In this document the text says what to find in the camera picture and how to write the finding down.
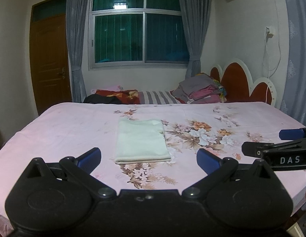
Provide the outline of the grey curtain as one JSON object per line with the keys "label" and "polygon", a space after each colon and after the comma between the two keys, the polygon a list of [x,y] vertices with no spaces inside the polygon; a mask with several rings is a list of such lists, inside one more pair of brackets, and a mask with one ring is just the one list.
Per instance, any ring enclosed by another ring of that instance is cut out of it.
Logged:
{"label": "grey curtain", "polygon": [[72,100],[81,103],[86,97],[82,74],[84,28],[88,0],[66,1],[66,41],[70,63]]}
{"label": "grey curtain", "polygon": [[206,38],[211,0],[179,0],[189,62],[185,78],[201,73],[201,55]]}

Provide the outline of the striped pillow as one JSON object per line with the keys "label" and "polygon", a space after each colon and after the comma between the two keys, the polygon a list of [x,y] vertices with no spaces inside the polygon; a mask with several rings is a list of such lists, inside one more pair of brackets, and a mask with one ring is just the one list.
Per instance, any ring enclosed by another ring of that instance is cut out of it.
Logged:
{"label": "striped pillow", "polygon": [[139,91],[140,104],[180,104],[169,91]]}

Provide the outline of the black garment on bed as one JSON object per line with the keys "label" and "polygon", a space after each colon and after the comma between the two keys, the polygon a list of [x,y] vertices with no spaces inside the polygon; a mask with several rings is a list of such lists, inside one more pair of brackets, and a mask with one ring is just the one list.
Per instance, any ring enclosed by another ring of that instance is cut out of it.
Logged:
{"label": "black garment on bed", "polygon": [[83,103],[85,104],[122,104],[121,100],[119,100],[116,96],[102,96],[98,94],[92,94],[87,96]]}

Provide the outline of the white knit sweater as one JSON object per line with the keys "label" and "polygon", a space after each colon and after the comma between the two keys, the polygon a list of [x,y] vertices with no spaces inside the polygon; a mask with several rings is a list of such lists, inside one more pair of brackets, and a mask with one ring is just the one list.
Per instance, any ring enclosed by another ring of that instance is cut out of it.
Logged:
{"label": "white knit sweater", "polygon": [[122,119],[118,123],[116,164],[169,162],[164,126],[161,120]]}

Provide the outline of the brown wooden door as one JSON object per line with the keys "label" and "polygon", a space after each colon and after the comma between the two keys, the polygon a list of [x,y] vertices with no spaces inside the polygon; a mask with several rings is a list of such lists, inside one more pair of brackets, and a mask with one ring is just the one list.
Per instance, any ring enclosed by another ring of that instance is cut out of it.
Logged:
{"label": "brown wooden door", "polygon": [[38,114],[71,102],[66,43],[66,0],[33,5],[29,30],[31,82]]}

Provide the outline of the wall socket with plug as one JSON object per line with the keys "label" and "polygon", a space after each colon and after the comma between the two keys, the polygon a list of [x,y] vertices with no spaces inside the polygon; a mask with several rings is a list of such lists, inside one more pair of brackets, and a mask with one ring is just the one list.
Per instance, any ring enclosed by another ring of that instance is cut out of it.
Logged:
{"label": "wall socket with plug", "polygon": [[276,30],[273,26],[266,26],[265,27],[265,39],[271,39],[275,36]]}

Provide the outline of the stack of folded clothes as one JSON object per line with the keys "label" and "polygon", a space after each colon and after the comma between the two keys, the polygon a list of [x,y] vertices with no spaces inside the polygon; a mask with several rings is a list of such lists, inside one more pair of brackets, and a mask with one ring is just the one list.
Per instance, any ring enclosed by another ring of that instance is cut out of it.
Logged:
{"label": "stack of folded clothes", "polygon": [[171,95],[185,104],[226,102],[225,88],[219,81],[204,73],[183,80],[171,91]]}

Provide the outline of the blue patterned wall curtain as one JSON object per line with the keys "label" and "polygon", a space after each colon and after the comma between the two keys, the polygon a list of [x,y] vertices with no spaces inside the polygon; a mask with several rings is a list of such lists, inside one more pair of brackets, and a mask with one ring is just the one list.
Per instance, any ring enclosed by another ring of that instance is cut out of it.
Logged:
{"label": "blue patterned wall curtain", "polygon": [[306,0],[286,0],[287,77],[280,110],[306,126]]}

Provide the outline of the pink floral bed sheet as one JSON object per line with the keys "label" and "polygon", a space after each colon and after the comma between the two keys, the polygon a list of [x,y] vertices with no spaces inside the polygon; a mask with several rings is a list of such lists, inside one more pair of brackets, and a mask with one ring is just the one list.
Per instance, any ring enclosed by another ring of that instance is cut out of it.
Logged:
{"label": "pink floral bed sheet", "polygon": [[[115,163],[115,143],[121,120],[157,119],[163,123],[171,159],[161,163]],[[184,190],[205,176],[196,153],[206,148],[214,155],[250,164],[241,145],[246,141],[279,142],[283,129],[301,124],[262,103],[109,105],[62,103],[55,105],[15,135],[0,150],[0,234],[12,226],[4,204],[31,159],[57,162],[77,157],[91,148],[102,152],[92,175],[114,188]]]}

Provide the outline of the left grey curtain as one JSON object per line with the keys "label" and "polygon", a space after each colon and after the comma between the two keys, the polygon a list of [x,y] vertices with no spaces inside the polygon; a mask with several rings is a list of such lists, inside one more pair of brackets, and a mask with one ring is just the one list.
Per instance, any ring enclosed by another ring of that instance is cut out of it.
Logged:
{"label": "left grey curtain", "polygon": [[81,103],[86,97],[82,74],[84,28],[88,0],[66,1],[66,41],[70,63],[72,100]]}

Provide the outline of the window with white frame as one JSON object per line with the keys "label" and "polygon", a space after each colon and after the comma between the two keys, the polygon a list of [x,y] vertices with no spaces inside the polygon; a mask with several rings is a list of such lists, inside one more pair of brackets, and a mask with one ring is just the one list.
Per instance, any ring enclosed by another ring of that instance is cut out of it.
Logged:
{"label": "window with white frame", "polygon": [[179,0],[91,0],[91,69],[187,65]]}

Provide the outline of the red white scalloped headboard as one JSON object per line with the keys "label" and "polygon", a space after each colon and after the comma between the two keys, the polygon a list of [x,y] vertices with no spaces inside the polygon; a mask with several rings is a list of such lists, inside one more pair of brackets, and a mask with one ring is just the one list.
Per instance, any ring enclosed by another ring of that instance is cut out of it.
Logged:
{"label": "red white scalloped headboard", "polygon": [[225,67],[214,65],[210,76],[225,88],[225,101],[265,102],[276,105],[277,91],[275,85],[266,77],[253,80],[247,65],[240,59],[232,59]]}

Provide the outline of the right grey curtain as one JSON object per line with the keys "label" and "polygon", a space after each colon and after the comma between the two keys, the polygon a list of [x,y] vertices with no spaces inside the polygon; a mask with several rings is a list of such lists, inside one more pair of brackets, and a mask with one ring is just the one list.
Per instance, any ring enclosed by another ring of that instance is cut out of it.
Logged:
{"label": "right grey curtain", "polygon": [[185,78],[201,73],[201,55],[206,38],[211,0],[179,0],[189,62]]}

